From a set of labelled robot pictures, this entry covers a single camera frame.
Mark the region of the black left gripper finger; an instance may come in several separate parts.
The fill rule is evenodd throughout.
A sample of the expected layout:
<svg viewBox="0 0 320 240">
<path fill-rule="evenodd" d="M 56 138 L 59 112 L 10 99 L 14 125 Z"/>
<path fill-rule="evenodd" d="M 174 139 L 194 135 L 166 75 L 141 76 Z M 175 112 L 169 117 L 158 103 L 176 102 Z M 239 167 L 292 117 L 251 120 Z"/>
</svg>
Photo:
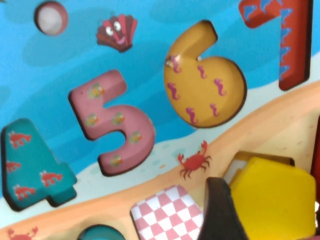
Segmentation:
<svg viewBox="0 0 320 240">
<path fill-rule="evenodd" d="M 205 182 L 203 223 L 199 240 L 247 240 L 227 182 L 208 177 Z"/>
</svg>

